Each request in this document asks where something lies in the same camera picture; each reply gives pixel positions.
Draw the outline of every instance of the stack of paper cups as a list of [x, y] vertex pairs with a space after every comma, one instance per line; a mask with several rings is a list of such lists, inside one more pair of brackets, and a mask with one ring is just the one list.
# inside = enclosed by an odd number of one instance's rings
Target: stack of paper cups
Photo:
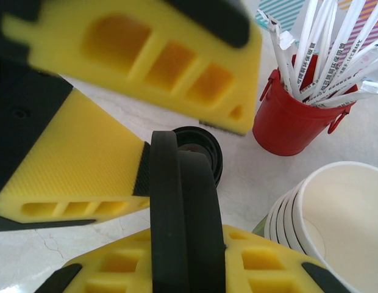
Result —
[[378, 292], [378, 168], [320, 168], [276, 201], [263, 233], [323, 262], [351, 292]]

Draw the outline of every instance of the white table surface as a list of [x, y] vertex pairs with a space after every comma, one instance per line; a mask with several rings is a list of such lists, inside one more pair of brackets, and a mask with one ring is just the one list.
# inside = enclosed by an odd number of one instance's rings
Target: white table surface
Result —
[[[268, 33], [263, 31], [257, 99], [276, 67]], [[112, 92], [74, 81], [81, 91], [141, 139], [153, 130], [198, 125]], [[252, 132], [237, 137], [209, 129], [218, 139], [224, 170], [218, 187], [223, 223], [251, 231], [273, 203], [317, 168], [336, 161], [378, 167], [378, 98], [359, 101], [331, 135], [320, 134], [301, 154], [275, 156], [258, 145]], [[0, 233], [0, 293], [34, 292], [65, 262], [102, 245], [149, 228], [149, 210], [98, 225]]]

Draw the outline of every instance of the rectangular hole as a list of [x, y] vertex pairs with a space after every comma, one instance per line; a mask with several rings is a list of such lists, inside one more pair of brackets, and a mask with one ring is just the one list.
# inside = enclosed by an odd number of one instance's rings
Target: rectangular hole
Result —
[[243, 115], [243, 107], [237, 106], [235, 107], [229, 114], [229, 117], [234, 120], [239, 120]]
[[150, 233], [150, 230], [146, 230], [146, 231], [142, 231], [136, 235], [134, 235], [134, 240], [135, 241], [144, 241], [144, 242], [147, 242], [147, 241], [151, 241], [151, 233]]
[[252, 248], [242, 252], [245, 270], [282, 270], [279, 257], [268, 248]]
[[57, 203], [26, 203], [21, 212], [31, 217], [50, 216], [54, 213]]
[[205, 106], [212, 105], [224, 95], [232, 81], [230, 72], [211, 63], [189, 89], [187, 99]]
[[253, 293], [302, 293], [289, 278], [249, 279]]
[[151, 33], [150, 28], [127, 15], [110, 15], [91, 25], [82, 44], [90, 60], [128, 72]]
[[143, 200], [138, 205], [139, 208], [148, 208], [149, 206], [150, 206], [150, 199]]
[[105, 273], [133, 273], [139, 262], [138, 251], [126, 250], [109, 254], [100, 268]]
[[236, 240], [245, 240], [248, 239], [245, 235], [239, 232], [231, 232], [230, 233], [230, 238], [231, 239], [236, 239]]
[[69, 203], [63, 215], [84, 215], [89, 202]]
[[169, 42], [146, 77], [149, 84], [170, 91], [194, 59], [194, 53], [177, 42]]
[[121, 212], [126, 203], [124, 201], [104, 201], [99, 204], [98, 208], [95, 210], [95, 214], [117, 214]]
[[88, 281], [86, 284], [86, 293], [126, 293], [127, 286], [120, 283], [98, 283]]

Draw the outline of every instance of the white paper cup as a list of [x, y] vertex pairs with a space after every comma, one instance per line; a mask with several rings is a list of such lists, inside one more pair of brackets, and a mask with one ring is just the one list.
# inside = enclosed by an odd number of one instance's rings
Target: white paper cup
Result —
[[318, 169], [302, 183], [292, 216], [308, 255], [351, 292], [378, 292], [378, 168], [337, 162]]

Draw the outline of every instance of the yellow plastic block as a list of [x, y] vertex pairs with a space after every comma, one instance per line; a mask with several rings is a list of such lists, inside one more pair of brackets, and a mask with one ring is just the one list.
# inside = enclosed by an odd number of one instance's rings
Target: yellow plastic block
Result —
[[20, 223], [110, 220], [149, 206], [133, 196], [144, 142], [73, 90], [0, 192]]
[[115, 90], [245, 134], [254, 120], [261, 35], [237, 49], [165, 1], [43, 1], [35, 23], [2, 32], [37, 68]]
[[[226, 293], [323, 293], [303, 262], [317, 260], [224, 225]], [[65, 264], [83, 268], [64, 293], [152, 293], [150, 230], [93, 250]]]

